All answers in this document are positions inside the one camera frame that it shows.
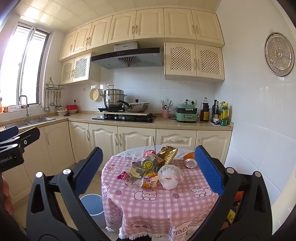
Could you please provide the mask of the person's left hand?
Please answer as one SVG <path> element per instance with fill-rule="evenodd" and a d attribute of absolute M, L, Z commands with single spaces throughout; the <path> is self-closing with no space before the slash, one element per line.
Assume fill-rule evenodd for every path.
<path fill-rule="evenodd" d="M 14 209 L 13 209 L 13 204 L 12 204 L 12 201 L 11 201 L 11 196 L 10 196 L 10 190 L 9 190 L 9 185 L 7 183 L 7 181 L 5 180 L 4 177 L 3 178 L 3 181 L 2 181 L 2 184 L 1 184 L 1 191 L 4 195 L 4 199 L 3 199 L 3 205 L 6 209 L 6 211 L 10 214 L 10 215 L 13 215 L 14 213 Z"/>

